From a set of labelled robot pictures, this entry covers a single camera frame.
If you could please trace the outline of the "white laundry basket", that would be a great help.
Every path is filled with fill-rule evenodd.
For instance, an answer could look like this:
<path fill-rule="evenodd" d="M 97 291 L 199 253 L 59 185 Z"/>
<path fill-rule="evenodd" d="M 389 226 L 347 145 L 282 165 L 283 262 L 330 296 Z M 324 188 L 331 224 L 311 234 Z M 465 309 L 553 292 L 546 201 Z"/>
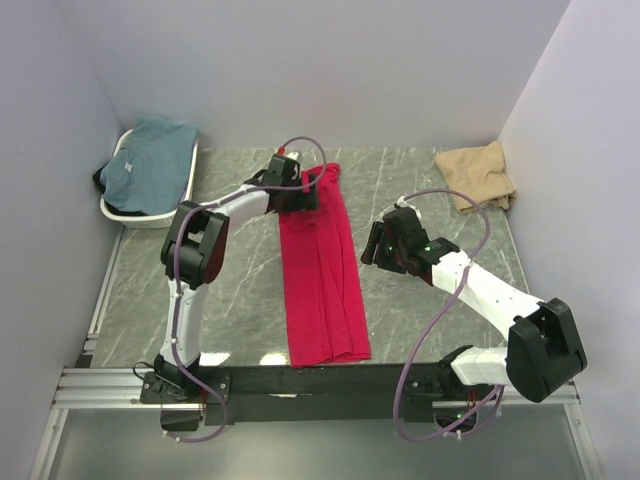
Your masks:
<path fill-rule="evenodd" d="M 194 178 L 195 178 L 195 170 L 197 165 L 197 157 L 198 157 L 198 147 L 199 140 L 196 140 L 191 155 L 191 164 L 190 164 L 190 172 L 188 182 L 186 184 L 186 188 L 182 195 L 182 200 L 191 200 L 193 197 L 194 190 Z M 171 210 L 167 213 L 161 215 L 120 215 L 117 213 L 113 213 L 111 209 L 108 207 L 107 202 L 103 197 L 100 197 L 99 207 L 102 214 L 109 220 L 120 223 L 124 227 L 131 229 L 164 229 L 168 228 L 172 221 L 176 209 Z"/>

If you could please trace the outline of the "beige folded t shirt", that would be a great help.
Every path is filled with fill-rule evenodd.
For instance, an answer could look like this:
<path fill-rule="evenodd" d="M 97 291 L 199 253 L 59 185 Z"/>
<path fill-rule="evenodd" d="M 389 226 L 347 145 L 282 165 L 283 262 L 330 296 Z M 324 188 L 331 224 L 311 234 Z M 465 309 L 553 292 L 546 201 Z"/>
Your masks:
<path fill-rule="evenodd" d="M 498 141 L 438 153 L 435 164 L 449 189 L 464 194 L 483 208 L 495 206 L 507 211 L 517 198 Z"/>

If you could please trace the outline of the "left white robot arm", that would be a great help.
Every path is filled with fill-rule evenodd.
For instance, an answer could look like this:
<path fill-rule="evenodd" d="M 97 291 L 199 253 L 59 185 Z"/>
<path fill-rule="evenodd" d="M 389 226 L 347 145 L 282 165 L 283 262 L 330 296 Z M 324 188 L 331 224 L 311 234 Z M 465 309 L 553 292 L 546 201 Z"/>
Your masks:
<path fill-rule="evenodd" d="M 165 338 L 153 363 L 160 382 L 184 390 L 197 385 L 204 300 L 222 270 L 230 235 L 271 212 L 317 209 L 316 184 L 327 169 L 323 164 L 318 173 L 304 174 L 294 154 L 279 150 L 265 169 L 231 193 L 179 205 L 161 250 L 170 303 Z"/>

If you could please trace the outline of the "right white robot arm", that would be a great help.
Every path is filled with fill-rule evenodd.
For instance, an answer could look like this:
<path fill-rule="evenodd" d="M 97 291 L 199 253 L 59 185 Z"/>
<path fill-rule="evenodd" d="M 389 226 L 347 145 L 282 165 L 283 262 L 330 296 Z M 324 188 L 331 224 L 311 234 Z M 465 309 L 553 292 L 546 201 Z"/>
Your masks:
<path fill-rule="evenodd" d="M 435 363 L 429 393 L 452 399 L 477 385 L 512 386 L 540 403 L 584 371 L 587 356 L 570 307 L 543 301 L 485 270 L 451 241 L 429 238 L 417 213 L 396 207 L 373 223 L 362 263 L 410 274 L 454 294 L 506 339 L 504 347 L 465 345 Z"/>

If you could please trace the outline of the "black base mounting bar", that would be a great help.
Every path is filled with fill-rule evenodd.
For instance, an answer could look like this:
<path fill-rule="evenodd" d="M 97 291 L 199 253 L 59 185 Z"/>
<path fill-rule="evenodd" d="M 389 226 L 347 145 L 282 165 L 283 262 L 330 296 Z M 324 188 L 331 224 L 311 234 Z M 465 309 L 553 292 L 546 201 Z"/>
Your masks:
<path fill-rule="evenodd" d="M 206 366 L 196 376 L 145 374 L 140 401 L 162 408 L 161 424 L 194 431 L 200 424 L 368 420 L 392 415 L 400 364 Z"/>

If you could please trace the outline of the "black garment in basket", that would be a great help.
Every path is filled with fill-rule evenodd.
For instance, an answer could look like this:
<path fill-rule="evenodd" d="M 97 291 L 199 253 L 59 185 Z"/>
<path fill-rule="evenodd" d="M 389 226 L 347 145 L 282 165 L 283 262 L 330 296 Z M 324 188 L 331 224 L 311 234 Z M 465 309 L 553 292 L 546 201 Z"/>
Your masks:
<path fill-rule="evenodd" d="M 103 167 L 101 167 L 100 169 L 96 170 L 94 172 L 94 174 L 92 175 L 92 181 L 94 183 L 94 186 L 97 189 L 97 191 L 100 193 L 101 196 L 103 196 L 104 193 L 106 192 L 106 188 L 101 182 L 102 170 L 103 170 Z M 106 205 L 107 211 L 110 214 L 113 214 L 115 216 L 120 216 L 120 217 L 144 217 L 145 216 L 145 213 L 141 212 L 141 211 L 132 211 L 132 212 L 121 211 L 121 210 L 118 210 L 117 208 L 115 208 L 114 206 L 112 206 L 109 203 L 105 203 L 105 205 Z"/>

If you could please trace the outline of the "teal blue t shirt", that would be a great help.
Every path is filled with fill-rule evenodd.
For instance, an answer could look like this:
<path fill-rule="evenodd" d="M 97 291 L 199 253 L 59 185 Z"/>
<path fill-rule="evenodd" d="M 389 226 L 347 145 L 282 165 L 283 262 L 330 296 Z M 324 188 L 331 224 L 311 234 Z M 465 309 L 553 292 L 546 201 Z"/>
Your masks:
<path fill-rule="evenodd" d="M 141 116 L 104 166 L 104 200 L 121 211 L 161 215 L 176 209 L 189 178 L 199 129 L 155 116 Z"/>

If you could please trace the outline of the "aluminium frame rail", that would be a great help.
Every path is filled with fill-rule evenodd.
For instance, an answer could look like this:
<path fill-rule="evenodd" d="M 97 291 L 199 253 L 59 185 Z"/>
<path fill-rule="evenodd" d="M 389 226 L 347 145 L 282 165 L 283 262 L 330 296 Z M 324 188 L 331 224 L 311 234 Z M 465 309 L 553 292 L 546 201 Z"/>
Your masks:
<path fill-rule="evenodd" d="M 152 409 L 159 405 L 142 404 L 142 380 L 124 368 L 65 368 L 55 390 L 52 409 Z M 543 403 L 531 403 L 513 387 L 505 387 L 503 405 L 575 405 L 580 404 L 575 385 L 569 383 L 551 394 Z"/>

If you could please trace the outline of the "red t shirt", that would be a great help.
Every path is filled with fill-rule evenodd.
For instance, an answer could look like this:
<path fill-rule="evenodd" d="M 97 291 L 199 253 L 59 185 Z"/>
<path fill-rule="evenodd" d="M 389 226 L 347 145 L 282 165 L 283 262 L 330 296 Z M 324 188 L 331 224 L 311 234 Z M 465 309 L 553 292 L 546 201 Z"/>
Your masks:
<path fill-rule="evenodd" d="M 286 331 L 295 368 L 371 358 L 350 220 L 330 163 L 316 185 L 319 207 L 281 214 Z"/>

